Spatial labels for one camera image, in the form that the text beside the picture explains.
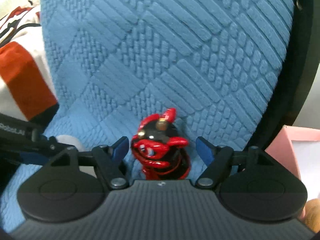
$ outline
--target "blue textured fabric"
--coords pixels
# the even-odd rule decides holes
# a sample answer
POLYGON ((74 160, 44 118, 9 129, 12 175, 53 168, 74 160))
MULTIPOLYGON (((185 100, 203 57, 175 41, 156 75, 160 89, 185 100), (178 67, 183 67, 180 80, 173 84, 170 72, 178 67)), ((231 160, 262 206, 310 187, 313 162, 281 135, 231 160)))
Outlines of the blue textured fabric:
MULTIPOLYGON (((177 108, 190 140, 189 178, 205 165, 195 140, 244 148, 277 83, 293 0, 41 0, 45 49, 60 109, 46 135, 88 148, 129 138, 140 120, 177 108)), ((131 178, 143 178, 129 153, 131 178)), ((1 202, 3 228, 23 221, 15 194, 37 167, 23 165, 1 202)))

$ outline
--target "white eye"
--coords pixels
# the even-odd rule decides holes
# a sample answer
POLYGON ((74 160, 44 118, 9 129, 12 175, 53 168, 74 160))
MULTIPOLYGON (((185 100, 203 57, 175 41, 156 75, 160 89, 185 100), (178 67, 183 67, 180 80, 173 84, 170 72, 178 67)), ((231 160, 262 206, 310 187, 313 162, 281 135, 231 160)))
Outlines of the white eye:
POLYGON ((155 152, 153 151, 153 149, 148 148, 148 156, 153 156, 155 154, 155 152))

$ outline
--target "figurine body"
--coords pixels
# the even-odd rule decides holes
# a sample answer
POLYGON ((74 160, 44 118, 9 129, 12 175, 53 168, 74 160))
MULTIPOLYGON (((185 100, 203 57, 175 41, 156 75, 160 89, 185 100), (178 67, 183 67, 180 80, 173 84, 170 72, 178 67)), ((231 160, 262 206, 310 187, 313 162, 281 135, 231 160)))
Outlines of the figurine body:
POLYGON ((174 108, 162 115, 152 114, 141 121, 132 137, 132 153, 147 180, 185 179, 190 171, 190 159, 183 149, 188 140, 179 137, 172 124, 175 118, 174 108))

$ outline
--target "gray ribbed plate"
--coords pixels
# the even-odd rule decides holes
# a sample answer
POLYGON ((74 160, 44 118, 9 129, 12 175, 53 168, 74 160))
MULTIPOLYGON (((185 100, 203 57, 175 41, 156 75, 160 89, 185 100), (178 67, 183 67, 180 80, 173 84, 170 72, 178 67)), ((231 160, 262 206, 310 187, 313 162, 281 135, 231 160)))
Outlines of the gray ribbed plate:
POLYGON ((112 191, 87 217, 64 224, 27 220, 12 236, 16 240, 309 240, 314 233, 297 219, 272 225, 241 220, 225 210, 214 192, 196 189, 188 180, 137 180, 128 189, 112 191))

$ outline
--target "open box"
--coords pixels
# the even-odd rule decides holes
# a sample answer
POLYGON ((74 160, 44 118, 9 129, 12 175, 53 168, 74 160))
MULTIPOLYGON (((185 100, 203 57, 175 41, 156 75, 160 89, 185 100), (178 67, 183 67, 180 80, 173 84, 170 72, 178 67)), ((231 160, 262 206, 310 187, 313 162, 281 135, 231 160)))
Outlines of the open box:
POLYGON ((303 182, 308 200, 320 198, 320 130, 284 126, 266 152, 303 182))

